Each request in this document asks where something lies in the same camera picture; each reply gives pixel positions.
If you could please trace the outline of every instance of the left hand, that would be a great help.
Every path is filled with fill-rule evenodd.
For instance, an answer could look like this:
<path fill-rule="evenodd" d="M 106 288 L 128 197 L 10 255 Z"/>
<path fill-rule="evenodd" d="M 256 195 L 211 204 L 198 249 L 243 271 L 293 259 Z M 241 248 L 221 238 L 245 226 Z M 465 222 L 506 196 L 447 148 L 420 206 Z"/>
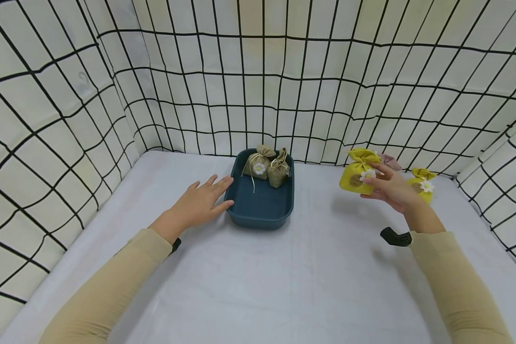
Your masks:
<path fill-rule="evenodd" d="M 191 184 L 178 202 L 162 213 L 149 228 L 152 228 L 168 242 L 174 243 L 187 228 L 206 224 L 233 206 L 235 204 L 233 200 L 226 200 L 218 206 L 214 206 L 218 198 L 233 182 L 233 178 L 226 175 L 221 181 L 214 184 L 216 178 L 218 175 L 212 175 L 201 187 L 199 187 L 200 181 Z"/>

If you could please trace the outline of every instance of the gift bag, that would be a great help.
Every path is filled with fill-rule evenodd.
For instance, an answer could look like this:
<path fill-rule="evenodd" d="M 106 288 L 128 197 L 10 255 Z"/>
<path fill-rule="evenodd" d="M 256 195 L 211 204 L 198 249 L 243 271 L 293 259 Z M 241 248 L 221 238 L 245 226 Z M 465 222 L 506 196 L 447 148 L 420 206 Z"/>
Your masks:
<path fill-rule="evenodd" d="M 275 150 L 265 145 L 258 145 L 257 152 L 248 157 L 243 173 L 254 178 L 267 180 L 269 158 L 274 156 Z"/>
<path fill-rule="evenodd" d="M 434 189 L 430 180 L 436 175 L 427 169 L 413 169 L 413 175 L 415 178 L 408 180 L 407 184 L 411 185 L 411 188 L 427 203 L 430 203 Z"/>
<path fill-rule="evenodd" d="M 359 194 L 370 195 L 373 187 L 363 183 L 364 178 L 375 178 L 376 173 L 371 163 L 380 163 L 380 157 L 373 151 L 367 149 L 352 149 L 349 152 L 353 163 L 346 166 L 342 178 L 340 179 L 340 187 L 347 191 L 357 192 Z"/>
<path fill-rule="evenodd" d="M 287 149 L 283 148 L 268 167 L 268 181 L 272 188 L 279 189 L 281 185 L 290 177 L 290 167 L 286 162 Z"/>

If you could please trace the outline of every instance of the black wristband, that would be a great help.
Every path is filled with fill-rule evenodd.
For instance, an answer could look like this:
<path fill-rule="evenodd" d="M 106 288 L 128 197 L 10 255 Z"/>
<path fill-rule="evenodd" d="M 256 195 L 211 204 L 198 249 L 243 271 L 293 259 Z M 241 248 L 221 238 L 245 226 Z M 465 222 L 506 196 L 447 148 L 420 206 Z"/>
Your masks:
<path fill-rule="evenodd" d="M 390 227 L 382 229 L 382 232 L 380 232 L 380 236 L 382 237 L 382 239 L 384 239 L 387 243 L 389 243 L 392 246 L 406 247 L 411 244 L 411 241 L 413 241 L 410 232 L 398 234 L 394 232 L 393 229 Z"/>
<path fill-rule="evenodd" d="M 182 241 L 179 238 L 177 238 L 174 241 L 174 243 L 172 244 L 172 252 L 170 254 L 174 253 L 181 244 L 182 244 Z"/>

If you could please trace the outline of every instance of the right hand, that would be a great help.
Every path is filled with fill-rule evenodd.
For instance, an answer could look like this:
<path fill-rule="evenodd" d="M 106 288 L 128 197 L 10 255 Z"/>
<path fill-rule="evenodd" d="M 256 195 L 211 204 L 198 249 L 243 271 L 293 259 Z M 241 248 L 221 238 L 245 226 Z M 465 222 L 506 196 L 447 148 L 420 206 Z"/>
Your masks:
<path fill-rule="evenodd" d="M 362 198 L 384 201 L 402 214 L 413 207 L 427 204 L 399 173 L 384 164 L 372 163 L 371 166 L 382 174 L 377 174 L 376 178 L 365 178 L 364 183 L 375 189 L 371 195 L 361 195 Z"/>

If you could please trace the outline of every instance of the plastic tray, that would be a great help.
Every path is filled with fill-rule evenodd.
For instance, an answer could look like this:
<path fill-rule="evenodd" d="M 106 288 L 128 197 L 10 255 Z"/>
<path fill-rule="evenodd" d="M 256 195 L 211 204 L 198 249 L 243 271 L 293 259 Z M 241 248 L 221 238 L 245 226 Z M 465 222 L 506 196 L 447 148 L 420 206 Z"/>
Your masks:
<path fill-rule="evenodd" d="M 252 193 L 250 175 L 243 174 L 248 157 L 256 149 L 247 149 L 239 153 L 233 164 L 231 175 L 233 184 L 226 191 L 225 200 L 233 199 L 235 205 L 227 211 L 234 224 L 240 227 L 275 230 L 281 228 L 294 207 L 294 160 L 287 156 L 290 177 L 279 189 L 270 187 L 268 181 L 254 178 L 256 186 Z"/>

